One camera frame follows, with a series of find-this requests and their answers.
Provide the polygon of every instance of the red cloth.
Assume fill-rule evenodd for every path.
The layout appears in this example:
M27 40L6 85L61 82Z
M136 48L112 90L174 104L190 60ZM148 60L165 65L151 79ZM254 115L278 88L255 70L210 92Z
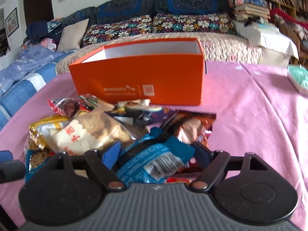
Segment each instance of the red cloth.
M275 14L281 16L282 19L285 20L285 21L292 21L292 22L295 22L295 23L297 23L297 24L303 26L305 29L308 30L308 23L307 23L307 22L299 22L299 21L296 21L293 17L289 16L288 14L284 13L283 11L281 11L281 10L278 9L278 8L275 8L275 9L270 10L270 17L271 17L272 20L274 19Z

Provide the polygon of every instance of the white cloth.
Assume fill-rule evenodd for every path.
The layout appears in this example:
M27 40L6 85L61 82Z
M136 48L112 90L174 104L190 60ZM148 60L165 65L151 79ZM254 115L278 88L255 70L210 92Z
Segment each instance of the white cloth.
M294 56L298 59L298 51L294 42L280 32L271 30L256 29L253 26L244 27L243 22L233 21L239 34L245 37L252 46L260 46L281 52L287 56Z

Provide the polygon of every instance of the gray ribbed surface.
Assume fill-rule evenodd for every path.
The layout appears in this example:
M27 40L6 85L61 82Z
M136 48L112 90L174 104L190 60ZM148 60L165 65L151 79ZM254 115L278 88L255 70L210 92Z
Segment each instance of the gray ribbed surface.
M27 223L21 231L296 231L286 221L253 227L224 216L206 194L184 184L135 184L122 193L107 195L91 216L61 227Z

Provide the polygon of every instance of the beige pillow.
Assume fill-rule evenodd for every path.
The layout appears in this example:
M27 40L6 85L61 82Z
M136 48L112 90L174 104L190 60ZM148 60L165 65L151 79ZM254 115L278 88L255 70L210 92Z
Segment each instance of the beige pillow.
M58 51L80 49L80 44L87 30L89 19L65 27L62 31Z

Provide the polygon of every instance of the mint green object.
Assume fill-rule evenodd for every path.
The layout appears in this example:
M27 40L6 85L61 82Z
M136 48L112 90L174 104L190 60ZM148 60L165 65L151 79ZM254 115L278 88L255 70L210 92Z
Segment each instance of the mint green object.
M308 90L308 70L303 66L289 65L288 78L300 93L307 93Z

